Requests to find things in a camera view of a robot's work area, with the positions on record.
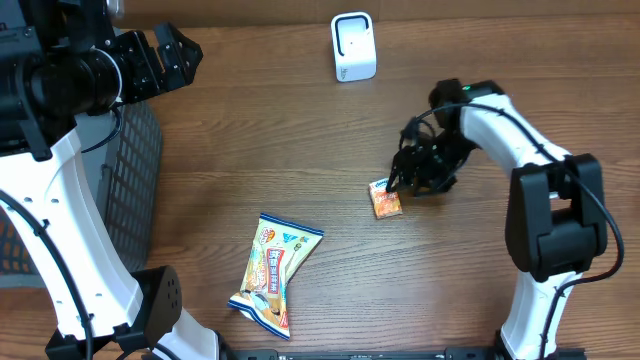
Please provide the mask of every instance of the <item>wooden plank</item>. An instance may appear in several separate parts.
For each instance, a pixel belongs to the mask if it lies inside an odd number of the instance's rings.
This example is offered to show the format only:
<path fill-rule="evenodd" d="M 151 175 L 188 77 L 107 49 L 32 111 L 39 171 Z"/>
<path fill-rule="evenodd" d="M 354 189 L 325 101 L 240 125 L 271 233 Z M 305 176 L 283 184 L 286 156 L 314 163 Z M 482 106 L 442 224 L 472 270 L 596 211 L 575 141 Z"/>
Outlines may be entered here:
<path fill-rule="evenodd" d="M 437 80 L 494 79 L 557 144 L 602 163 L 627 240 L 623 272 L 577 288 L 560 326 L 590 359 L 640 351 L 640 16 L 384 22 L 370 81 L 335 81 L 325 25 L 192 29 L 196 82 L 158 97 L 163 129 L 149 267 L 171 264 L 185 307 L 237 349 L 425 350 L 488 345 L 515 268 L 503 240 L 508 181 L 481 151 L 445 195 L 402 197 L 373 219 L 398 129 Z M 226 308 L 260 211 L 326 231 L 288 288 L 289 342 Z M 606 270 L 613 244 L 594 262 Z M 44 290 L 2 290 L 0 359 L 42 358 L 55 327 Z M 103 358 L 114 358 L 111 349 Z"/>
<path fill-rule="evenodd" d="M 124 28 L 329 24 L 343 12 L 363 10 L 378 20 L 424 20 L 640 12 L 639 0 L 131 0 Z"/>

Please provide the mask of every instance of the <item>small snack packet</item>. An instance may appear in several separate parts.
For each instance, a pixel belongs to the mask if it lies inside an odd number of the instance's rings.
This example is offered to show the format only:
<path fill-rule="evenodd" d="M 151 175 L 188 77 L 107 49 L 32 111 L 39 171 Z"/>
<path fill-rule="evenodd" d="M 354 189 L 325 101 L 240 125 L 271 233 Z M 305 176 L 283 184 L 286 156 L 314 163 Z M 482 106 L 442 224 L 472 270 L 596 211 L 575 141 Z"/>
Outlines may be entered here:
<path fill-rule="evenodd" d="M 289 340 L 286 286 L 324 231 L 260 214 L 240 291 L 228 306 Z"/>
<path fill-rule="evenodd" d="M 373 201 L 373 211 L 378 219 L 402 214 L 400 198 L 397 192 L 388 193 L 388 178 L 374 181 L 369 184 L 369 194 Z"/>

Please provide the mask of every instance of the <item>gray basket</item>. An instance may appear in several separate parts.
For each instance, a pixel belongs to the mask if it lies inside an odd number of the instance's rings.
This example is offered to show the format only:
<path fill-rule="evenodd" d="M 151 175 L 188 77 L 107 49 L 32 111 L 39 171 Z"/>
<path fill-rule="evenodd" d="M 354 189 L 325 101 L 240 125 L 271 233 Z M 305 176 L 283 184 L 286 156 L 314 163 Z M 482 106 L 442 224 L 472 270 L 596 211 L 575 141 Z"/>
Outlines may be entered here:
<path fill-rule="evenodd" d="M 122 108 L 122 132 L 109 144 L 82 155 L 89 189 L 111 241 L 129 271 L 144 268 L 149 254 L 162 132 L 149 105 Z M 78 116 L 84 148 L 104 139 L 111 114 Z M 0 288 L 44 283 L 13 225 L 0 210 Z"/>

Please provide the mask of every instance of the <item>orange packet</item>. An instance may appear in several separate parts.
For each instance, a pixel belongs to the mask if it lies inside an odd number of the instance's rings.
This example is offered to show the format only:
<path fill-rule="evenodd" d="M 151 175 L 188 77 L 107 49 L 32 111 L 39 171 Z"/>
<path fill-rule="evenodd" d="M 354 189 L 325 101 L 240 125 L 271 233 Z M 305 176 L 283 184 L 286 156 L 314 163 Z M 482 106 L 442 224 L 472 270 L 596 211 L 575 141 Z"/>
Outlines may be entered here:
<path fill-rule="evenodd" d="M 400 198 L 397 192 L 387 192 L 388 178 L 374 181 L 369 184 L 369 194 L 373 202 L 373 211 L 376 218 L 382 219 L 389 216 L 402 214 Z"/>

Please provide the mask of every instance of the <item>wood grain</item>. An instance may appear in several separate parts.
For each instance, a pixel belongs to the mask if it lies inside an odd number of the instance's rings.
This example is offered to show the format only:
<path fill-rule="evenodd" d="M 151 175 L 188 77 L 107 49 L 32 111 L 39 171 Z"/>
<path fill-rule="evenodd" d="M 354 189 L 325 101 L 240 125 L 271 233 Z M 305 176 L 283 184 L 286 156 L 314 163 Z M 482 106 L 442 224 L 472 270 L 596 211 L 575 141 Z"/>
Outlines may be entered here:
<path fill-rule="evenodd" d="M 325 24 L 366 11 L 374 22 L 512 16 L 639 13 L 638 0 L 128 0 L 125 28 Z"/>
<path fill-rule="evenodd" d="M 494 79 L 552 141 L 601 161 L 626 239 L 622 273 L 572 293 L 558 342 L 590 359 L 637 358 L 640 16 L 376 26 L 378 73 L 350 84 L 335 81 L 324 25 L 186 31 L 205 59 L 192 86 L 152 101 L 165 146 L 149 267 L 175 266 L 185 307 L 237 349 L 490 344 L 516 275 L 505 176 L 475 152 L 451 193 L 403 196 L 404 215 L 381 221 L 367 185 L 388 175 L 398 129 L 428 106 L 437 80 Z M 326 231 L 289 285 L 288 342 L 226 308 L 261 211 Z M 611 265 L 613 248 L 592 273 Z M 11 325 L 0 327 L 0 358 L 42 358 L 55 327 L 48 295 L 1 294 Z"/>

